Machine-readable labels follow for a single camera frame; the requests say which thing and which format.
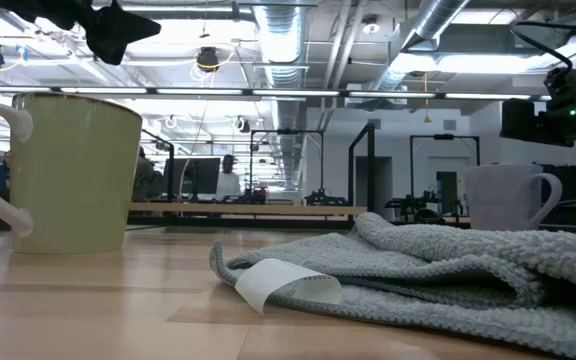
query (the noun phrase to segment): electrical cable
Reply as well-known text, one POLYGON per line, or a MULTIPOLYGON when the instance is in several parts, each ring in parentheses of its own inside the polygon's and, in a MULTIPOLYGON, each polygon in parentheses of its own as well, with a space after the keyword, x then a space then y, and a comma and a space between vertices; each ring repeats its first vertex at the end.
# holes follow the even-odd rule
POLYGON ((19 60, 17 60, 16 63, 8 66, 7 68, 0 69, 0 72, 4 72, 4 71, 8 71, 8 70, 14 69, 14 68, 16 68, 19 64, 21 64, 23 61, 24 61, 24 51, 21 50, 21 51, 19 51, 19 60))
MULTIPOLYGON (((210 80, 210 87, 212 88, 213 84, 215 83, 215 77, 216 77, 217 73, 214 72, 212 73, 212 79, 210 80)), ((206 103, 204 104, 204 111, 201 114, 201 121, 199 122, 199 125, 197 126, 197 133, 195 134, 195 140, 192 143, 192 147, 190 148, 190 154, 188 154, 188 160, 186 160, 186 163, 184 164, 184 168, 181 171, 181 180, 179 181, 179 194, 177 195, 177 201, 183 201, 183 186, 184 186, 184 175, 186 174, 186 169, 188 168, 188 164, 192 161, 192 159, 190 158, 193 153, 195 152, 195 147, 197 146, 197 141, 199 140, 199 134, 201 134, 201 128, 203 127, 204 124, 204 119, 206 118, 206 110, 208 109, 208 101, 206 100, 206 103)))
POLYGON ((475 153, 475 154, 477 153, 473 148, 470 147, 470 145, 468 145, 468 143, 466 142, 466 140, 464 140, 464 139, 459 139, 459 140, 461 140, 461 142, 463 142, 464 145, 466 145, 466 146, 468 147, 468 149, 470 149, 470 151, 472 151, 472 152, 475 153))
POLYGON ((570 70, 572 70, 572 61, 570 59, 568 59, 567 57, 565 57, 564 55, 562 55, 561 53, 559 53, 558 51, 540 43, 537 40, 534 40, 531 37, 528 37, 520 32, 518 32, 514 27, 519 25, 519 23, 515 24, 514 26, 510 27, 510 32, 515 35, 516 37, 520 38, 521 40, 527 42, 528 44, 534 46, 535 48, 548 53, 552 56, 554 56, 555 58, 559 59, 561 62, 563 62, 564 64, 566 64, 566 69, 564 69, 564 75, 568 74, 570 72, 570 70))
POLYGON ((506 10, 510 10, 513 14, 515 14, 515 20, 521 18, 521 16, 519 16, 519 14, 517 14, 517 12, 516 12, 515 10, 513 10, 512 8, 506 7, 506 8, 503 8, 503 9, 499 10, 499 11, 495 14, 495 16, 493 16, 492 19, 490 19, 490 21, 488 21, 488 25, 492 24, 493 20, 495 20, 495 19, 497 18, 497 16, 503 14, 503 12, 506 11, 506 10))
POLYGON ((537 26, 537 27, 545 27, 545 28, 550 28, 550 29, 576 30, 576 25, 550 24, 550 23, 543 23, 543 22, 538 22, 538 21, 518 21, 510 27, 510 32, 513 35, 517 36, 518 38, 527 42, 528 44, 536 47, 537 49, 554 56, 555 58, 559 59, 561 62, 566 64, 566 68, 563 70, 564 75, 568 74, 572 70, 573 64, 569 58, 562 55, 557 50, 554 50, 554 49, 540 43, 539 41, 518 32, 515 29, 515 27, 517 27, 517 26, 537 26))
POLYGON ((230 55, 228 55, 228 58, 227 58, 226 60, 220 62, 219 64, 217 64, 217 65, 204 65, 204 64, 201 64, 201 63, 199 63, 199 61, 197 61, 197 58, 199 57, 199 54, 195 54, 195 64, 196 64, 198 67, 202 68, 202 69, 216 69, 216 68, 218 68, 218 67, 220 67, 220 66, 222 66, 222 65, 225 65, 225 64, 229 63, 229 62, 230 62, 230 59, 232 59, 232 57, 235 55, 235 50, 236 50, 233 45, 230 45, 230 46, 231 46, 231 48, 232 48, 232 50, 230 51, 230 55))

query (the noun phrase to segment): mug handle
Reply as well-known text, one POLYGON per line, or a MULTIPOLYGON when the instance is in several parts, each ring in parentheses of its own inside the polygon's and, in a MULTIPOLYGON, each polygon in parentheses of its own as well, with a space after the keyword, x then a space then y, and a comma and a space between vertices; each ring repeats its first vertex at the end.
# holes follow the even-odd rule
POLYGON ((559 200, 561 199, 561 192, 563 190, 563 186, 561 185, 561 181, 555 175, 552 174, 537 174, 533 175, 530 178, 530 181, 540 181, 546 180, 550 183, 550 197, 548 201, 544 204, 544 206, 537 211, 535 216, 530 219, 530 225, 533 227, 539 227, 539 224, 546 218, 548 214, 557 206, 559 200))
MULTIPOLYGON (((10 132, 17 140, 22 143, 28 141, 33 129, 30 114, 0 104, 0 116, 10 124, 10 132)), ((28 236, 32 232, 33 221, 28 211, 10 205, 1 197, 0 218, 10 224, 19 237, 28 236)))

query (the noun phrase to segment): metal pole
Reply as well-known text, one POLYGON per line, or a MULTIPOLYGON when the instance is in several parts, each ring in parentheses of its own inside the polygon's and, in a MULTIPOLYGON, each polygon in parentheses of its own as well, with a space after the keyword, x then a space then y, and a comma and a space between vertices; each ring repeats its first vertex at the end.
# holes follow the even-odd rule
POLYGON ((415 197, 415 167, 413 165, 412 142, 415 136, 410 135, 410 195, 415 197))
POLYGON ((375 125, 368 124, 368 211, 375 212, 375 125))
POLYGON ((253 155, 253 146, 254 146, 254 143, 253 143, 253 137, 254 136, 255 136, 255 131, 251 131, 250 132, 250 170, 249 170, 250 171, 250 174, 249 174, 250 175, 250 188, 249 189, 251 191, 251 194, 252 194, 252 155, 253 155))
POLYGON ((350 28, 350 33, 348 34, 348 39, 341 52, 341 59, 339 60, 339 66, 337 67, 337 73, 335 74, 334 81, 332 83, 333 89, 338 89, 341 79, 344 76, 344 70, 346 70, 346 64, 348 63, 348 57, 350 56, 350 51, 352 50, 352 45, 355 42, 355 37, 359 32, 359 27, 361 26, 361 20, 364 17, 364 7, 368 4, 368 0, 361 0, 357 4, 355 9, 355 17, 352 22, 352 27, 350 28))
POLYGON ((355 206, 355 147, 348 149, 348 203, 355 206))
POLYGON ((475 139, 475 146, 477 149, 477 166, 481 165, 481 156, 479 154, 479 136, 473 137, 475 139))
POLYGON ((337 55, 339 54, 339 48, 341 47, 341 40, 343 40, 344 32, 346 31, 346 23, 348 22, 348 15, 350 14, 350 5, 350 0, 344 0, 341 4, 341 11, 339 12, 339 23, 337 24, 337 34, 335 34, 335 39, 332 43, 332 49, 330 50, 330 56, 328 58, 328 65, 326 66, 324 80, 321 83, 321 87, 323 89, 328 88, 330 78, 332 77, 332 71, 335 67, 337 55))
POLYGON ((172 182, 174 181, 174 173, 175 173, 175 146, 172 144, 170 144, 169 146, 170 150, 168 150, 169 151, 168 161, 170 162, 170 164, 168 165, 168 189, 166 190, 168 192, 168 196, 166 196, 166 198, 168 202, 171 203, 173 200, 172 182))
POLYGON ((321 170, 321 176, 320 176, 319 181, 321 182, 320 189, 323 189, 324 188, 324 132, 321 131, 319 133, 319 135, 321 136, 321 149, 320 149, 321 151, 319 152, 320 153, 319 154, 319 156, 320 156, 319 163, 321 165, 321 169, 320 169, 321 170))

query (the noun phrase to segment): desk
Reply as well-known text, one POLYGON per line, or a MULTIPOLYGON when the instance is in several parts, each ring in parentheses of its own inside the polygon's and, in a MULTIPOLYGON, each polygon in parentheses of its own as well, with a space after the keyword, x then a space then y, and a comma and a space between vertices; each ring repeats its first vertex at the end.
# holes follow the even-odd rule
POLYGON ((139 230, 121 251, 48 256, 13 254, 9 233, 0 233, 0 360, 554 358, 273 305, 260 316, 208 264, 215 240, 230 259, 320 234, 139 230))
POLYGON ((364 207, 352 206, 292 206, 292 205, 234 205, 234 204, 185 204, 185 203, 132 203, 132 211, 158 211, 182 213, 213 213, 243 215, 293 215, 293 216, 347 216, 366 212, 364 207))

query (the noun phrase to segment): fluorescent light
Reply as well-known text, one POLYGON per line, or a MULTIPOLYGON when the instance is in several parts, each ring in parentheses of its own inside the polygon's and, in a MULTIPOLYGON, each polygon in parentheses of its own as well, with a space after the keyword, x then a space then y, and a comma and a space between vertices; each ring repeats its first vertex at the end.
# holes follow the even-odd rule
POLYGON ((402 78, 413 71, 436 71, 437 61, 432 55, 417 55, 402 53, 390 64, 388 69, 402 78))
POLYGON ((241 90, 228 90, 228 89, 157 89, 160 94, 170 95, 241 95, 241 90))
MULTIPOLYGON (((170 11, 188 11, 188 12, 232 12, 229 6, 200 7, 200 6, 183 6, 183 5, 126 5, 123 9, 130 12, 170 12, 170 11)), ((249 14, 250 9, 240 9, 239 12, 249 14)))
POLYGON ((61 88, 66 93, 77 94, 145 94, 145 88, 120 88, 120 87, 98 87, 98 88, 61 88))
POLYGON ((463 100, 508 100, 508 99, 529 100, 530 95, 510 95, 510 94, 446 94, 446 99, 463 100))
POLYGON ((38 86, 0 86, 0 93, 28 91, 50 91, 50 88, 38 86))
POLYGON ((253 90, 259 96, 339 96, 339 91, 332 90, 253 90))
POLYGON ((520 74, 528 70, 529 59, 515 55, 446 55, 437 71, 468 74, 520 74))
POLYGON ((433 93, 415 92, 371 92, 371 91, 351 91, 350 97, 360 98, 392 98, 392 99, 432 99, 436 95, 433 93))

